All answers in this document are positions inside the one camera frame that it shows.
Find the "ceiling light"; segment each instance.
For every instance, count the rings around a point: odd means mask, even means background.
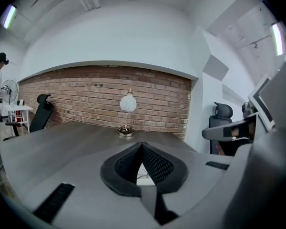
[[[277,26],[277,24],[274,24],[272,26],[273,32],[275,34],[275,40],[276,40],[276,52],[277,55],[282,55],[283,54],[283,43],[282,43],[282,37],[281,37],[281,32]]]
[[[5,21],[4,21],[4,24],[3,24],[3,27],[5,29],[7,29],[9,27],[10,21],[13,18],[15,11],[16,11],[16,8],[13,5],[10,5],[10,9],[8,11],[8,14],[7,14]]]

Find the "white desk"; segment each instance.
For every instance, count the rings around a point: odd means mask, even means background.
[[[19,122],[19,124],[21,124],[21,128],[22,128],[22,124],[27,124],[27,128],[28,128],[28,132],[30,133],[30,123],[29,123],[29,110],[32,110],[33,108],[29,107],[29,106],[19,106],[19,105],[15,105],[15,104],[11,104],[11,105],[4,105],[5,110],[8,112],[8,119],[10,122],[13,121],[13,111],[21,111],[24,112],[26,111],[26,120],[23,120],[23,115],[21,117],[21,121]]]

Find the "brick wall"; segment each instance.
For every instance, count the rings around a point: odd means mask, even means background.
[[[39,94],[55,108],[47,127],[71,120],[120,127],[127,113],[120,99],[132,89],[137,108],[128,121],[136,130],[173,132],[184,138],[189,112],[191,80],[141,68],[82,66],[56,70],[20,82],[19,99],[38,107]]]

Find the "gray table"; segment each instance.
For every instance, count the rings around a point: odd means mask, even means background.
[[[155,228],[158,224],[140,198],[117,196],[100,178],[105,159],[143,141],[170,153],[196,153],[172,133],[136,131],[125,138],[114,128],[68,122],[5,141],[1,155],[10,184],[29,211],[60,183],[75,185],[52,222],[59,228],[91,228],[98,221],[102,228]]]

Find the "dark floor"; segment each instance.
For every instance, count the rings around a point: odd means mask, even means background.
[[[22,129],[18,128],[19,135],[27,134],[28,131],[23,128],[23,134]],[[0,143],[2,140],[6,137],[12,136],[12,130],[10,126],[6,126],[3,123],[0,125]],[[10,198],[17,199],[15,196],[15,193],[13,191],[13,188],[11,187],[8,177],[6,175],[6,172],[4,170],[4,167],[0,170],[0,192]]]

